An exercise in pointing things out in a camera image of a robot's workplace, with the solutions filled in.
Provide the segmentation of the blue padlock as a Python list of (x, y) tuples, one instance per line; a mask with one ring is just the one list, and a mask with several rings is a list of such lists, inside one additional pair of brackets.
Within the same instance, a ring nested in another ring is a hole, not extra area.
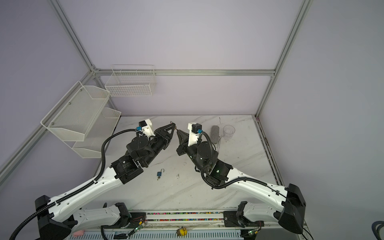
[(165, 172), (165, 169), (161, 169), (159, 172), (157, 172), (157, 177), (160, 178), (162, 176), (162, 173)]

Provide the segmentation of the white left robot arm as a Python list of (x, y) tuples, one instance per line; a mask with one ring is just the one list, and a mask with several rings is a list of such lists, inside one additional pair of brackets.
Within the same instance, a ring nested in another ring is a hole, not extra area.
[[(128, 183), (143, 173), (144, 168), (169, 146), (175, 130), (176, 124), (170, 123), (153, 131), (150, 121), (145, 120), (135, 129), (111, 135), (102, 143), (99, 173), (69, 192), (52, 198), (38, 198), (36, 212), (13, 231), (10, 239), (16, 239), (21, 230), (35, 218), (38, 219), (41, 240), (64, 240), (73, 232), (79, 231), (80, 219), (76, 218), (74, 213), (98, 196)], [(125, 133), (135, 133), (135, 137), (127, 145), (126, 154), (107, 167), (106, 145), (113, 138)]]

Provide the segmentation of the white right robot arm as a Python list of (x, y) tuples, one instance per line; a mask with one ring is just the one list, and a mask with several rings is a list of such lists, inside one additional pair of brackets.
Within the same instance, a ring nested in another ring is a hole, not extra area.
[(261, 217), (276, 221), (283, 229), (304, 239), (311, 238), (305, 228), (305, 213), (307, 203), (301, 189), (294, 185), (275, 185), (253, 178), (227, 164), (218, 158), (218, 152), (210, 139), (202, 141), (207, 136), (203, 131), (186, 133), (177, 130), (179, 146), (178, 155), (187, 155), (195, 165), (195, 171), (200, 173), (202, 180), (213, 190), (232, 188), (262, 201), (270, 209), (264, 214), (246, 210), (247, 201), (242, 201), (237, 210), (238, 226), (260, 221)]

